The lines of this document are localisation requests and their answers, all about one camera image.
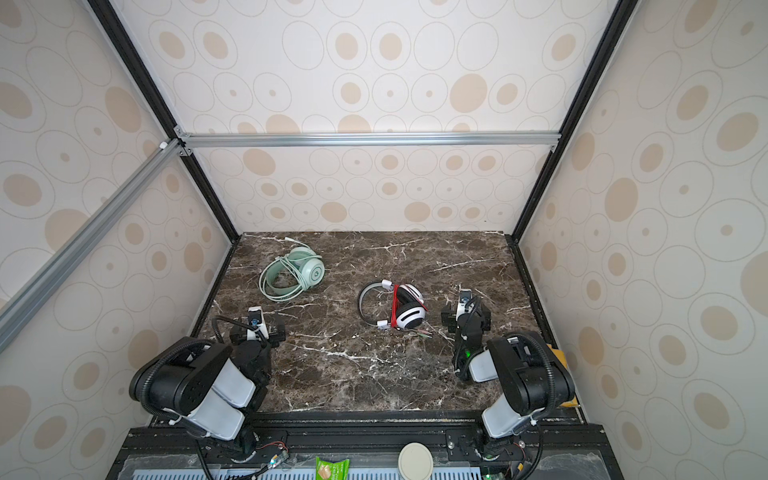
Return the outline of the white black red-cable headphones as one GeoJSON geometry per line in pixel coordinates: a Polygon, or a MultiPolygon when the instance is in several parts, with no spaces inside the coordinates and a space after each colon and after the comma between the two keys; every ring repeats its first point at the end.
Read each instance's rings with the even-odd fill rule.
{"type": "Polygon", "coordinates": [[[428,313],[423,294],[412,284],[396,284],[383,279],[366,285],[358,294],[357,310],[361,320],[380,330],[396,329],[399,331],[418,330],[428,313]],[[363,311],[363,302],[367,294],[382,290],[392,294],[390,312],[387,318],[373,319],[363,311]]]}

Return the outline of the mint green headphones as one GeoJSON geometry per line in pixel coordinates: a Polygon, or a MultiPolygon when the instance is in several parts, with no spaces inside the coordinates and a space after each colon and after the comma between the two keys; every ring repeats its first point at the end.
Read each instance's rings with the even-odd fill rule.
{"type": "Polygon", "coordinates": [[[309,245],[289,237],[284,240],[296,244],[296,247],[286,255],[275,257],[260,274],[258,283],[260,292],[267,299],[278,303],[291,301],[319,285],[326,271],[322,256],[309,245]],[[277,286],[276,281],[282,273],[289,274],[294,283],[277,286]]]}

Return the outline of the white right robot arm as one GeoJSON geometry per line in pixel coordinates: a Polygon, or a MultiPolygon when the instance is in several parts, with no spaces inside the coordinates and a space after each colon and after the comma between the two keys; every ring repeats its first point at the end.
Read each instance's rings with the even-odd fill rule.
{"type": "Polygon", "coordinates": [[[441,321],[454,335],[454,374],[474,383],[497,380],[501,386],[499,398],[482,413],[488,437],[519,436],[575,398],[568,369],[540,334],[522,331],[483,340],[491,312],[477,296],[447,303],[441,321]]]}

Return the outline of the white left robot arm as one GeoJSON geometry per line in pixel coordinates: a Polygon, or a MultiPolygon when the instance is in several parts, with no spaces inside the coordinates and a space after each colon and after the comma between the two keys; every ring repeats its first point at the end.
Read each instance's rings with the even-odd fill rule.
{"type": "Polygon", "coordinates": [[[183,337],[141,367],[129,395],[153,416],[193,435],[249,443],[247,417],[271,379],[271,353],[286,340],[283,322],[235,325],[231,344],[183,337]]]}

